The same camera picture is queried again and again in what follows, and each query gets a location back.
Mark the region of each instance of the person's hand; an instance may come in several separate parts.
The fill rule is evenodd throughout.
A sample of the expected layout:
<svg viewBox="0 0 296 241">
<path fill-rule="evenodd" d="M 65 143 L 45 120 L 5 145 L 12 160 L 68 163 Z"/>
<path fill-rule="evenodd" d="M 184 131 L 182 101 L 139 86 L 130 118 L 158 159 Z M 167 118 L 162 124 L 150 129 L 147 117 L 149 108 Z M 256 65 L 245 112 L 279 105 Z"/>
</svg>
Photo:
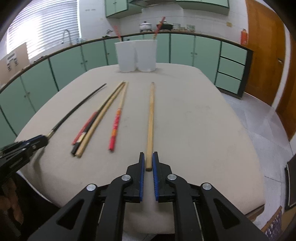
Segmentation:
<svg viewBox="0 0 296 241">
<path fill-rule="evenodd" d="M 5 191 L 5 196 L 0 196 L 0 210 L 7 211 L 12 208 L 15 220 L 22 224 L 24 216 L 18 204 L 18 197 L 15 192 L 17 187 L 12 178 L 9 178 L 4 185 L 7 186 L 7 190 Z"/>
</svg>

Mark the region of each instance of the white cup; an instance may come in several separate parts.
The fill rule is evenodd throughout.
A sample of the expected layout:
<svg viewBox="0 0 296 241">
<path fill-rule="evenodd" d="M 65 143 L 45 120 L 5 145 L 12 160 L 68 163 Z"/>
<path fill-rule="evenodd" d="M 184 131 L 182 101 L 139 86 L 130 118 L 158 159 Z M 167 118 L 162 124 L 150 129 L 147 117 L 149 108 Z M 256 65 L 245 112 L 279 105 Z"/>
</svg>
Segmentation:
<svg viewBox="0 0 296 241">
<path fill-rule="evenodd" d="M 150 72 L 156 69 L 157 40 L 133 40 L 136 49 L 138 70 Z"/>
<path fill-rule="evenodd" d="M 132 41 L 124 41 L 115 43 L 119 70 L 121 72 L 135 71 L 136 50 Z"/>
</svg>

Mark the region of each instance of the cooking pot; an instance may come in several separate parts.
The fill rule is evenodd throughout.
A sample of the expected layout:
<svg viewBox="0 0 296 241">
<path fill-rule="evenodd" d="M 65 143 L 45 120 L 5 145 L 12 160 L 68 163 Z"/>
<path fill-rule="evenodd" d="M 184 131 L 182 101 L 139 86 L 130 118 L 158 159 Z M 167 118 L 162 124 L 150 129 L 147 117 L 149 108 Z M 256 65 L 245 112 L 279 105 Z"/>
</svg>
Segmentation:
<svg viewBox="0 0 296 241">
<path fill-rule="evenodd" d="M 151 29 L 152 29 L 152 24 L 147 23 L 146 21 L 141 23 L 139 26 L 140 26 L 140 32 L 142 32 L 142 31 L 151 31 Z"/>
<path fill-rule="evenodd" d="M 162 24 L 162 26 L 161 26 L 161 28 L 160 28 L 160 30 L 163 30 L 163 29 L 164 30 L 172 30 L 173 29 L 173 25 L 167 23 L 166 21 L 164 21 L 163 24 Z"/>
</svg>

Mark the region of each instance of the tiled floor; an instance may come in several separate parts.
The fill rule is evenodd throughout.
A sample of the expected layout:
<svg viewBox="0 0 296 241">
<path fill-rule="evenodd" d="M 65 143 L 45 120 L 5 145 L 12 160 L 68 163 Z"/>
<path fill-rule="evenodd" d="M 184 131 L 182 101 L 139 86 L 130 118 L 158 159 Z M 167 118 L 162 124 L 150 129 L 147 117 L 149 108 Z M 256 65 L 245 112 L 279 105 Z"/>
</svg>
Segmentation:
<svg viewBox="0 0 296 241">
<path fill-rule="evenodd" d="M 261 100 L 244 93 L 241 100 L 222 94 L 247 129 L 256 149 L 265 179 L 266 204 L 254 224 L 262 228 L 281 205 L 285 206 L 284 168 L 292 150 L 275 110 Z"/>
</svg>

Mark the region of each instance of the black pot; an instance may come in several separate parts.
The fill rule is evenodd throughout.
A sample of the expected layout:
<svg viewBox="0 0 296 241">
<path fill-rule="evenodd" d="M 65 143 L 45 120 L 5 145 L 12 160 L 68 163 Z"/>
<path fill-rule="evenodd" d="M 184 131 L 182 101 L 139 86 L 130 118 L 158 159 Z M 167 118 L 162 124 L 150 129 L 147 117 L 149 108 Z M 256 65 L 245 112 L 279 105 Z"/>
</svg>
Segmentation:
<svg viewBox="0 0 296 241">
<path fill-rule="evenodd" d="M 172 30 L 173 29 L 173 25 L 169 24 L 167 22 L 163 22 L 160 30 Z"/>
</svg>

